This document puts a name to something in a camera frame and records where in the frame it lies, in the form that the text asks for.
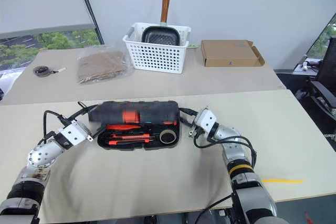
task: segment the beige tabletop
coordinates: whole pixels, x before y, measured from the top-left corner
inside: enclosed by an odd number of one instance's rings
[[[336,155],[289,90],[189,95],[136,100],[175,100],[200,110],[209,105],[218,122],[237,128],[258,153],[262,179],[302,179],[302,184],[267,183],[275,201],[336,192]],[[86,102],[87,105],[97,101]],[[71,115],[75,102],[0,106],[0,199],[5,199],[27,153],[41,139],[43,111]],[[91,130],[87,116],[78,117]],[[48,118],[48,130],[61,125]],[[197,149],[182,127],[174,148],[104,150],[84,142],[52,167],[39,216],[42,223],[77,222],[193,211],[231,193],[220,146]],[[230,206],[231,201],[220,206]]]
[[[267,63],[262,67],[206,68],[199,48],[187,50],[182,74],[135,70],[128,77],[78,84],[77,56],[82,50],[41,51],[0,105],[286,89]],[[67,69],[39,78],[33,68],[41,65]]]

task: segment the white plastic basket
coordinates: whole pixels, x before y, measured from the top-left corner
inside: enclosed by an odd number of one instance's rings
[[[149,26],[158,24],[134,23],[127,35],[123,37],[136,69],[168,73],[182,73],[191,28],[187,26],[168,26],[180,34],[180,45],[169,46],[142,43],[142,33]]]

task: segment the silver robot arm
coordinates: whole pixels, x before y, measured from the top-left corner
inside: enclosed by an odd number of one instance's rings
[[[255,160],[250,161],[243,146],[234,143],[242,141],[241,138],[234,137],[240,136],[240,133],[233,127],[218,124],[216,122],[217,117],[208,108],[203,109],[195,116],[189,133],[190,137],[204,134],[210,143],[223,142],[224,138],[232,137],[229,140],[233,143],[221,143],[221,145],[223,147],[223,160],[233,190],[233,212],[238,223],[286,224],[286,221],[276,217],[276,205],[259,176],[253,170],[254,164],[252,165],[252,163],[255,163]]]
[[[60,115],[65,127],[59,129],[58,134],[48,133],[43,139],[46,143],[37,145],[28,153],[27,166],[21,170],[7,199],[0,205],[0,224],[39,223],[37,216],[50,177],[50,166],[72,146],[93,140],[90,131],[75,120],[76,116],[88,111],[83,109],[68,119]]]

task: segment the frying pan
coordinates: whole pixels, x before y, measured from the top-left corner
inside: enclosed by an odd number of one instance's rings
[[[161,22],[160,26],[150,26],[142,33],[142,42],[163,44],[163,45],[180,45],[180,35],[172,27],[167,27],[169,0],[162,0]]]

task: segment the office chair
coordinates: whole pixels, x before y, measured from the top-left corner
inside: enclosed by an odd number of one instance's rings
[[[336,37],[331,37],[317,76],[299,101],[324,135],[336,134]],[[328,139],[336,151],[336,142]]]

